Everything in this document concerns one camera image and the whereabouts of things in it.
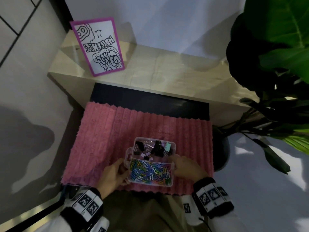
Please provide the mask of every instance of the white sleeve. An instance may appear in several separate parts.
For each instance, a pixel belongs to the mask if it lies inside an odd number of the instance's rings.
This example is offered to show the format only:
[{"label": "white sleeve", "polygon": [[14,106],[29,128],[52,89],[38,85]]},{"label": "white sleeve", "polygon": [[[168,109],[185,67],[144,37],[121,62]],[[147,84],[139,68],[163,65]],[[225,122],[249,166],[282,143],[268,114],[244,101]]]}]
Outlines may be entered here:
[{"label": "white sleeve", "polygon": [[35,232],[59,232],[59,231],[72,232],[69,224],[61,216],[58,216],[57,218],[42,225]]},{"label": "white sleeve", "polygon": [[235,211],[221,217],[208,220],[208,225],[213,232],[248,232],[245,225],[240,221]]}]

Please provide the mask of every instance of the pink ribbed cloth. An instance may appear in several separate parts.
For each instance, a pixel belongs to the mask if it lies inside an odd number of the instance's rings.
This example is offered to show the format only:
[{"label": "pink ribbed cloth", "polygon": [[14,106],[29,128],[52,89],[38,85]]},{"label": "pink ribbed cloth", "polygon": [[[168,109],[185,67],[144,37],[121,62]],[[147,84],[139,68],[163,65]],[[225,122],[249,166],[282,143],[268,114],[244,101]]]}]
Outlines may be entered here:
[{"label": "pink ribbed cloth", "polygon": [[[103,169],[125,157],[136,137],[176,143],[176,153],[196,160],[210,176],[214,173],[210,121],[183,119],[137,112],[122,107],[88,102],[71,149],[63,184],[95,186]],[[174,177],[172,187],[131,183],[119,190],[152,191],[188,195],[192,184]]]}]

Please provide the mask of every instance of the pink framed card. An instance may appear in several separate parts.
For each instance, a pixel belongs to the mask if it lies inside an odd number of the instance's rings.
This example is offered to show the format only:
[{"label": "pink framed card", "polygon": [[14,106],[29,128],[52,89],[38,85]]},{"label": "pink framed card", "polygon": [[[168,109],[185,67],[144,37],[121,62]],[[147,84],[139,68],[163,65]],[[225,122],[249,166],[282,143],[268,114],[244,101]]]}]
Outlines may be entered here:
[{"label": "pink framed card", "polygon": [[93,76],[125,69],[113,17],[70,24]]}]

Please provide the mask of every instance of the black plant pot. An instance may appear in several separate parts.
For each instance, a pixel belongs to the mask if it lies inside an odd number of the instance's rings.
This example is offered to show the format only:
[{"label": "black plant pot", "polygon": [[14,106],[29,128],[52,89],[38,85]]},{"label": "black plant pot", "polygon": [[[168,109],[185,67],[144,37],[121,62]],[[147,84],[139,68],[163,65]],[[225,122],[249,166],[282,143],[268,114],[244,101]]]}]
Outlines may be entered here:
[{"label": "black plant pot", "polygon": [[215,172],[224,168],[230,158],[229,141],[226,137],[222,138],[222,133],[216,126],[213,126],[213,156]]}]

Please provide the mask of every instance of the wrist band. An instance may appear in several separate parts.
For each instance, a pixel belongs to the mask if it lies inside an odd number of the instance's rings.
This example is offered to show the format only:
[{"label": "wrist band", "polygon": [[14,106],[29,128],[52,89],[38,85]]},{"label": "wrist band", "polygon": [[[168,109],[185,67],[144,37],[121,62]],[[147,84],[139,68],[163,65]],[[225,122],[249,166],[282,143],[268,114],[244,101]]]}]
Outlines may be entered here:
[{"label": "wrist band", "polygon": [[193,185],[192,198],[201,215],[210,219],[225,215],[234,209],[230,197],[213,178],[204,178]]},{"label": "wrist band", "polygon": [[80,232],[82,229],[90,231],[103,215],[103,201],[99,191],[91,188],[79,192],[60,215],[69,224],[72,232]]}]

